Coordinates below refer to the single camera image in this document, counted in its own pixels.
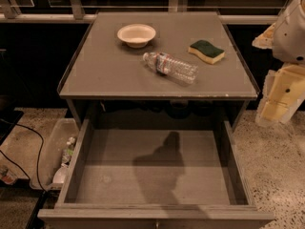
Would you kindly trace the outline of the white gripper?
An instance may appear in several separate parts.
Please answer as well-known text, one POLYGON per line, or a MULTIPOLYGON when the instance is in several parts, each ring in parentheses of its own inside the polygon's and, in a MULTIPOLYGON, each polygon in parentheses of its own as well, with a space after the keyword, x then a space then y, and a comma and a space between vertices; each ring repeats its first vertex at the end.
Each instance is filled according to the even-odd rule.
POLYGON ((305 0, 293 0, 252 45, 273 48, 274 58, 287 62, 268 71, 255 122, 262 127, 286 124, 305 100, 305 0))

